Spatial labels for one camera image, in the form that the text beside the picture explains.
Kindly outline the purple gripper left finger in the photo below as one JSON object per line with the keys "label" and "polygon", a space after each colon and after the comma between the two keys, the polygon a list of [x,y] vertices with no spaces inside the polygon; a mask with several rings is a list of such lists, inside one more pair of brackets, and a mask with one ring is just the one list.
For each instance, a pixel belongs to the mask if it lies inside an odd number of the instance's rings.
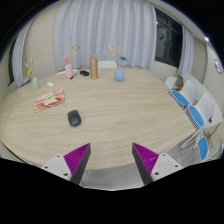
{"label": "purple gripper left finger", "polygon": [[90,144],[87,143],[66,155],[55,155],[42,166],[42,169],[79,185],[90,154],[91,147]]}

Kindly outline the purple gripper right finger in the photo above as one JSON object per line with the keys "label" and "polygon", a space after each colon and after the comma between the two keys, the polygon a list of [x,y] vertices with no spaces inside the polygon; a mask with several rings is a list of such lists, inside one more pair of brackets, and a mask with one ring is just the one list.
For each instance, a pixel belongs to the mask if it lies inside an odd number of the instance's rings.
{"label": "purple gripper right finger", "polygon": [[137,143],[132,144],[132,154],[144,185],[182,169],[167,153],[157,154]]}

